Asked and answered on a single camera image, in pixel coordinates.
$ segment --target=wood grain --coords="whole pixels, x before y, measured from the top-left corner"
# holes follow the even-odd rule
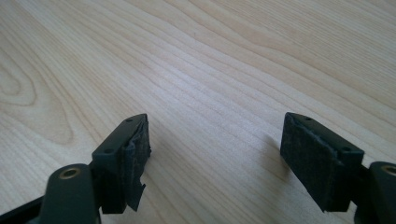
[[[352,223],[279,156],[287,111],[396,161],[396,5],[1,1],[0,213],[148,113],[139,211],[104,223]]]

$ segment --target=black rubber pad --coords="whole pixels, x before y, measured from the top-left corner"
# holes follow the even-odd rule
[[[322,211],[348,209],[361,149],[311,118],[287,113],[280,155]]]
[[[140,183],[150,156],[146,114],[123,121],[92,153],[92,174],[103,214],[121,214],[126,204],[136,210],[145,185]]]

